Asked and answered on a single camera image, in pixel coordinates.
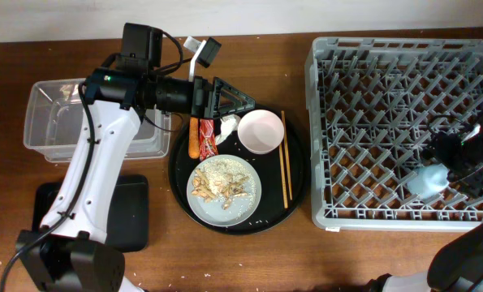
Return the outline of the light blue cup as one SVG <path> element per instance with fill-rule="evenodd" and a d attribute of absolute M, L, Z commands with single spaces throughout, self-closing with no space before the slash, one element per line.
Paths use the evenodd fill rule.
<path fill-rule="evenodd" d="M 416 176 L 407 183 L 407 189 L 420 199 L 428 199 L 444 191 L 450 184 L 449 170 L 443 165 L 428 165 L 419 168 Z"/>

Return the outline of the white pink bowl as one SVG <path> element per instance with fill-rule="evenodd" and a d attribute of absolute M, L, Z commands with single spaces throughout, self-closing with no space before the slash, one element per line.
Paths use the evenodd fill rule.
<path fill-rule="evenodd" d="M 237 134 L 248 151 L 262 155 L 272 152 L 282 143 L 284 126 L 277 114 L 256 109 L 240 119 Z"/>

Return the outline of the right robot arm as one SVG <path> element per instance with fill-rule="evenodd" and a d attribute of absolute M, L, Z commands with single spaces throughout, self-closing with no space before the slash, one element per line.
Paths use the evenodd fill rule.
<path fill-rule="evenodd" d="M 443 164 L 467 195 L 483 194 L 483 110 L 457 134 L 433 133 L 424 159 Z M 429 269 L 411 276 L 383 274 L 361 291 L 483 291 L 483 222 L 444 246 Z"/>

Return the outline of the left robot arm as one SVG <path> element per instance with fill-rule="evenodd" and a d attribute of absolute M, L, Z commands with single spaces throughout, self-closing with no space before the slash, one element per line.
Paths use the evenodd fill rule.
<path fill-rule="evenodd" d="M 213 120 L 252 110 L 255 101 L 221 79 L 161 64 L 168 33 L 127 23 L 122 48 L 77 91 L 84 109 L 80 137 L 63 184 L 37 231 L 24 230 L 14 261 L 40 291 L 133 291 L 122 252 L 106 244 L 110 204 L 127 149 L 147 110 Z"/>

